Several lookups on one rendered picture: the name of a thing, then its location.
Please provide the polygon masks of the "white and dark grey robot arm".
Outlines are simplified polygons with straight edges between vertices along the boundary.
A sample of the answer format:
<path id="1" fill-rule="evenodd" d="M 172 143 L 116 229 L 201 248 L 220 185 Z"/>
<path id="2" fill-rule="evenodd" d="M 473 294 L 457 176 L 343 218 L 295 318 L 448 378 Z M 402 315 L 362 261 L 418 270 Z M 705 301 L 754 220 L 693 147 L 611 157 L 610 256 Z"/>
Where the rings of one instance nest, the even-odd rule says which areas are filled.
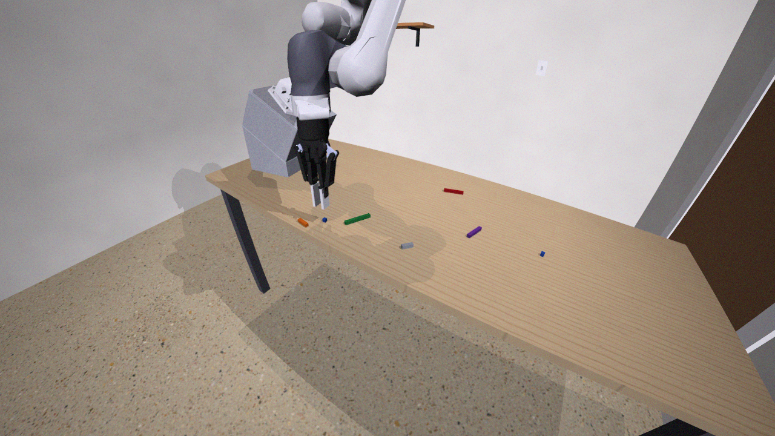
<path id="1" fill-rule="evenodd" d="M 356 97 L 372 96 L 384 83 L 389 47 L 404 3 L 308 3 L 302 14 L 305 32 L 294 34 L 288 42 L 289 77 L 268 89 L 279 107 L 300 121 L 315 121 L 330 118 L 330 88 Z"/>

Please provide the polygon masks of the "green rod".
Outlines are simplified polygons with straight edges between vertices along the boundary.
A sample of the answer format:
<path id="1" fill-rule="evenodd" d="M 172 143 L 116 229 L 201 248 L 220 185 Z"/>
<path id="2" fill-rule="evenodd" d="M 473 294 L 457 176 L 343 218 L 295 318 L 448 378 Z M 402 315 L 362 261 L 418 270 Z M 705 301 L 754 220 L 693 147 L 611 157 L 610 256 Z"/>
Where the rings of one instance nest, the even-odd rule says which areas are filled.
<path id="1" fill-rule="evenodd" d="M 361 220 L 366 220 L 366 219 L 368 219 L 370 217 L 371 217 L 370 213 L 362 215 L 362 216 L 356 216 L 355 218 L 351 218 L 350 220 L 345 220 L 345 225 L 349 225 L 349 224 L 352 224 L 352 223 L 355 223 L 355 222 L 359 222 Z"/>

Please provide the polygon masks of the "purple rod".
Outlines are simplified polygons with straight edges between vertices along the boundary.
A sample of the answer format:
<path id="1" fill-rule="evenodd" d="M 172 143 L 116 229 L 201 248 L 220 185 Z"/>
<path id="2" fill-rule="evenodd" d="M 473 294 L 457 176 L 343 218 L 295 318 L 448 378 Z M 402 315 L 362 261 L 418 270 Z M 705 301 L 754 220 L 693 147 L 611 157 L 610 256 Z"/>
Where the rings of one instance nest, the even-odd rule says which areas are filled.
<path id="1" fill-rule="evenodd" d="M 472 236 L 474 236 L 475 234 L 477 234 L 478 232 L 480 232 L 480 231 L 481 231 L 481 229 L 482 229 L 482 227 L 480 227 L 480 226 L 476 227 L 476 228 L 475 228 L 473 231 L 471 231 L 471 232 L 469 232 L 469 233 L 467 234 L 467 237 L 468 237 L 468 238 L 471 238 Z"/>

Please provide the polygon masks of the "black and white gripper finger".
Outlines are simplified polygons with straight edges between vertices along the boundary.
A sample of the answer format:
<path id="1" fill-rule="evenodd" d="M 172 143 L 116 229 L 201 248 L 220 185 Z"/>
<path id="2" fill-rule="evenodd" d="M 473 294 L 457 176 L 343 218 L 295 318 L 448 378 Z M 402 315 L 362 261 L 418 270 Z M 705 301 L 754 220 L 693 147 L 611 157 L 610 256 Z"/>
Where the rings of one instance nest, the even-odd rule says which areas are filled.
<path id="1" fill-rule="evenodd" d="M 317 165 L 318 179 L 320 184 L 318 188 L 320 190 L 320 200 L 321 200 L 321 206 L 323 210 L 326 209 L 328 206 L 330 206 L 328 187 L 334 183 L 335 167 L 337 166 L 337 157 L 340 154 L 339 151 L 333 151 L 333 149 L 328 144 L 326 145 L 328 147 L 327 149 L 328 155 L 323 157 L 322 159 L 319 159 L 318 148 L 317 147 L 312 148 L 312 152 L 314 154 L 314 161 Z"/>
<path id="2" fill-rule="evenodd" d="M 298 162 L 301 167 L 303 180 L 305 182 L 308 181 L 308 184 L 311 185 L 313 206 L 317 207 L 319 204 L 321 204 L 320 191 L 318 189 L 318 173 L 314 158 L 310 157 L 310 147 L 308 145 L 304 146 L 303 150 L 303 147 L 301 144 L 299 144 L 294 146 L 293 149 L 298 156 Z"/>

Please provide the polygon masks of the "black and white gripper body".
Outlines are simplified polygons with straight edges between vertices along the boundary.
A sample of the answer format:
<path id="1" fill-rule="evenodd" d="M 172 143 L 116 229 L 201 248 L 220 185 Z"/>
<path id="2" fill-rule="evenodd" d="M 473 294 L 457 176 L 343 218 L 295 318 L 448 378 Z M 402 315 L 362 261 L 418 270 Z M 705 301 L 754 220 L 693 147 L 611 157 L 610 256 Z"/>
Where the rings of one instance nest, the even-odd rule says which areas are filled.
<path id="1" fill-rule="evenodd" d="M 296 119 L 298 125 L 298 137 L 301 139 L 301 146 L 303 147 L 303 150 L 304 146 L 308 145 L 310 147 L 310 157 L 314 158 L 312 148 L 317 147 L 319 159 L 325 157 L 328 149 L 326 144 L 330 146 L 328 141 L 329 119 L 317 119 L 317 121 L 300 121 L 298 116 Z"/>

